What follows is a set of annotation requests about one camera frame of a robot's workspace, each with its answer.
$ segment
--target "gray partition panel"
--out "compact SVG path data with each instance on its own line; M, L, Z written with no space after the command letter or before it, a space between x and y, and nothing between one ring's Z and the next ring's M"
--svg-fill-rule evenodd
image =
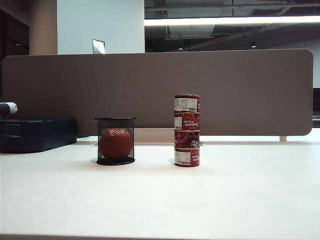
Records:
M202 135L305 135L312 127L313 56L305 49L10 56L3 98L16 118L137 117L172 128L174 95L201 95Z

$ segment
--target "ceiling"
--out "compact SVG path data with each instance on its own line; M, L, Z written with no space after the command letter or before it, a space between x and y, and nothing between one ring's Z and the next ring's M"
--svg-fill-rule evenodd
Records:
M320 0L144 1L144 5L146 7L145 19L320 15L319 6L292 7L292 4L316 5L320 4ZM235 7L217 7L225 5L234 5ZM238 7L237 5L254 6ZM152 7L162 7L165 10L152 10ZM177 10L172 9L171 7L184 7L184 9ZM288 35L292 36L292 34L304 34L304 36L308 38L310 33L312 35L310 37L320 38L320 35L318 36L318 34L316 34L317 36L315 36L315 33L313 32L319 32L319 27L320 24L313 24L312 26L304 24L304 27L300 27L299 31L297 31L296 27L292 27L289 24L148 26L145 27L145 47L146 52L249 49L251 48L252 41L256 41L256 39L260 39L259 41L261 43L263 41L268 42L271 38L279 39Z

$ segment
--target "desk surface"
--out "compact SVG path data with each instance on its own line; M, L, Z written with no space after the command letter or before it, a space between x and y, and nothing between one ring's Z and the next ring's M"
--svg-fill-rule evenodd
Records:
M205 143L194 168L172 146L136 146L122 166L96 154L2 154L2 239L320 239L320 141Z

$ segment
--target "tomato paste can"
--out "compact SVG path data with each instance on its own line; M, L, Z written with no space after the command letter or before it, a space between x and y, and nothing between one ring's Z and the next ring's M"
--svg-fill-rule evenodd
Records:
M176 148L199 148L200 130L175 130L174 131L174 146Z
M174 113L175 130L200 130L199 112L175 112Z
M180 94L174 96L175 112L200 112L200 96L194 94Z
M199 147L174 148L174 164L180 167L196 167L200 164Z

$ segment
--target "ceiling light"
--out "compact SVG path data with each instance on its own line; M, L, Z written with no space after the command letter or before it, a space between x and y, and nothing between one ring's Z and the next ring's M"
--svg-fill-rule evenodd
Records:
M320 23L320 16L249 16L145 19L145 26Z

